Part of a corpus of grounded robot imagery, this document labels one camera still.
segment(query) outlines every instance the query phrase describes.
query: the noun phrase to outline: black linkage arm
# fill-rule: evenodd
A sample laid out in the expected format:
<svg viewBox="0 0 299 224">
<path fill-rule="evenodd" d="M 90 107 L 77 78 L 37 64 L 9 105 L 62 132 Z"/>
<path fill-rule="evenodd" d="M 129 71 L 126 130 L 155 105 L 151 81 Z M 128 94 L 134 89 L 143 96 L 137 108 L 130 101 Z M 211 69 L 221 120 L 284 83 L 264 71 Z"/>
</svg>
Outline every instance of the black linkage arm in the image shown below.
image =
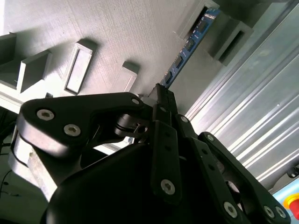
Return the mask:
<svg viewBox="0 0 299 224">
<path fill-rule="evenodd" d="M 39 161 L 59 164 L 50 175 L 95 146 L 135 138 L 64 176 L 44 223 L 290 223 L 285 209 L 215 136 L 197 136 L 178 114 L 171 91 L 159 84 L 156 91 L 153 107 L 131 93 L 22 105 L 19 135 Z M 239 189 L 240 200 L 227 181 Z"/>
</svg>

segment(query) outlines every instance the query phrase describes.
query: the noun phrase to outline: rectangular slot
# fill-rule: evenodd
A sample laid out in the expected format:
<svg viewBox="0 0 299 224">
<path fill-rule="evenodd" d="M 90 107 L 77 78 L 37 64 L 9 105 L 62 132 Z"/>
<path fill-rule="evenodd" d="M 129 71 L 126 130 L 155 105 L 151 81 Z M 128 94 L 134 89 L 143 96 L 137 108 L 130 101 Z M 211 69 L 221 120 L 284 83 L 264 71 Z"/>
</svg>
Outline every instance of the rectangular slot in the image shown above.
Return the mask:
<svg viewBox="0 0 299 224">
<path fill-rule="evenodd" d="M 74 93 L 78 93 L 81 83 L 83 82 L 87 67 L 90 62 L 91 55 L 87 52 L 79 50 L 77 52 L 77 58 L 73 64 L 73 68 L 70 73 L 69 81 L 66 85 L 66 89 Z"/>
<path fill-rule="evenodd" d="M 96 45 L 92 42 L 81 40 L 75 44 L 66 69 L 64 90 L 74 95 L 80 92 L 95 50 Z"/>
<path fill-rule="evenodd" d="M 223 52 L 223 54 L 220 56 L 219 61 L 221 63 L 224 63 L 225 59 L 229 56 L 229 54 L 233 51 L 233 49 L 235 48 L 235 46 L 240 42 L 240 40 L 243 38 L 244 36 L 244 32 L 243 31 L 239 31 L 237 33 L 237 35 L 234 37 L 234 39 L 232 40 L 232 42 L 228 45 L 228 47 L 225 49 L 225 51 Z"/>
</svg>

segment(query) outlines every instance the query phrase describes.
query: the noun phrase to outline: black cable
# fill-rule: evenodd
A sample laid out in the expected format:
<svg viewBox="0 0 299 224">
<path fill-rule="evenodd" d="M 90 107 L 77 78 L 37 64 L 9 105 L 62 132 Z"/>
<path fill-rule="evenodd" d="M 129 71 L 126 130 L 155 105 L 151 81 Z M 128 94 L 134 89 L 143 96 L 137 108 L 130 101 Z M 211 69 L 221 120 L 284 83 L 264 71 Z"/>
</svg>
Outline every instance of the black cable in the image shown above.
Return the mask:
<svg viewBox="0 0 299 224">
<path fill-rule="evenodd" d="M 5 111 L 2 113 L 2 116 L 1 116 L 1 118 L 0 118 L 0 128 L 1 128 L 1 129 L 2 129 L 2 126 L 3 126 L 3 124 L 4 124 L 4 121 L 5 121 L 5 118 L 6 118 L 7 114 L 8 114 L 7 110 L 5 110 Z"/>
<path fill-rule="evenodd" d="M 2 179 L 2 182 L 1 182 L 1 186 L 0 186 L 0 192 L 2 192 L 2 187 L 3 187 L 3 183 L 5 181 L 5 178 L 7 177 L 7 175 L 11 172 L 12 170 L 9 170 L 5 175 L 4 175 L 4 178 Z"/>
<path fill-rule="evenodd" d="M 1 153 L 2 147 L 4 147 L 4 145 L 6 144 L 6 143 L 3 143 L 4 139 L 14 131 L 14 127 L 15 127 L 15 120 L 10 122 L 3 130 L 0 131 L 0 143 L 1 143 L 0 153 Z"/>
<path fill-rule="evenodd" d="M 3 143 L 1 147 L 10 147 L 10 143 Z"/>
<path fill-rule="evenodd" d="M 9 195 L 9 196 L 12 196 L 12 197 L 20 197 L 21 195 L 19 195 L 19 194 L 12 194 L 12 193 L 10 193 L 10 192 L 6 192 L 6 191 L 1 191 L 1 193 L 4 193 L 4 194 L 7 194 L 7 195 Z"/>
</svg>

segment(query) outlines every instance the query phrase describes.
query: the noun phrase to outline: aluminum profile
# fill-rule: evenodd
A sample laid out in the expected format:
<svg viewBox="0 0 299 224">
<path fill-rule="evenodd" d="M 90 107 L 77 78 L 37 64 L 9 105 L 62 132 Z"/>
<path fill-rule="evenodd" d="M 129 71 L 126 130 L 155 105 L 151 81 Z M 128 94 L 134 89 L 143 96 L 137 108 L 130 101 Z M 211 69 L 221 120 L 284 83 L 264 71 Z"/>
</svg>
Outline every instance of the aluminum profile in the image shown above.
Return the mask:
<svg viewBox="0 0 299 224">
<path fill-rule="evenodd" d="M 214 134 L 268 190 L 299 164 L 298 20 L 298 1 L 271 5 L 186 114 L 196 133 Z"/>
<path fill-rule="evenodd" d="M 95 43 L 87 40 L 80 40 L 75 43 L 65 72 L 65 91 L 73 95 L 77 95 L 80 92 L 96 48 L 97 45 Z"/>
</svg>

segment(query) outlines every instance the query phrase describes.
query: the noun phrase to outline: electronic component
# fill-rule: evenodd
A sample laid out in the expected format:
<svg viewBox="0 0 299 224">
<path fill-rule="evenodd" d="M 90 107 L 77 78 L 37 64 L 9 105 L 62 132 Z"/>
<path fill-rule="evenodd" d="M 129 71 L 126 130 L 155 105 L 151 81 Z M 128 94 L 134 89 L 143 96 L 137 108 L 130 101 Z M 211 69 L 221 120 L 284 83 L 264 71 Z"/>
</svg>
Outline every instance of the electronic component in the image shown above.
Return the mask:
<svg viewBox="0 0 299 224">
<path fill-rule="evenodd" d="M 174 27 L 174 32 L 179 38 L 187 40 L 190 32 L 198 24 L 200 17 L 206 12 L 208 8 L 219 8 L 215 0 L 196 0 L 186 4 L 182 14 Z"/>
<path fill-rule="evenodd" d="M 195 45 L 194 40 L 192 38 L 189 38 L 186 42 L 185 48 L 187 51 L 190 52 L 192 50 L 192 48 L 194 47 L 194 45 Z"/>
<path fill-rule="evenodd" d="M 166 82 L 166 83 L 169 83 L 170 80 L 171 80 L 171 78 L 172 78 L 172 72 L 171 72 L 171 71 L 168 71 L 168 73 L 167 73 L 166 76 L 165 76 L 165 82 Z"/>
<path fill-rule="evenodd" d="M 163 80 L 160 82 L 161 85 L 165 86 L 166 88 L 170 87 L 176 76 L 182 70 L 184 65 L 187 63 L 188 59 L 191 57 L 193 52 L 196 50 L 196 48 L 206 35 L 207 31 L 209 30 L 210 26 L 212 25 L 213 21 L 219 13 L 219 9 L 209 8 L 206 10 L 206 12 L 200 18 L 195 29 L 193 30 L 193 33 L 189 36 L 188 40 L 186 41 L 186 44 L 184 45 L 183 49 L 176 57 L 174 63 L 168 69 L 168 72 L 171 71 L 171 76 L 164 76 Z"/>
<path fill-rule="evenodd" d="M 180 67 L 182 62 L 183 62 L 183 58 L 182 58 L 182 56 L 179 55 L 175 61 L 175 65 L 176 65 L 177 69 Z"/>
<path fill-rule="evenodd" d="M 206 21 L 200 21 L 197 30 L 200 33 L 203 33 L 206 30 L 207 26 L 208 26 L 208 23 Z"/>
</svg>

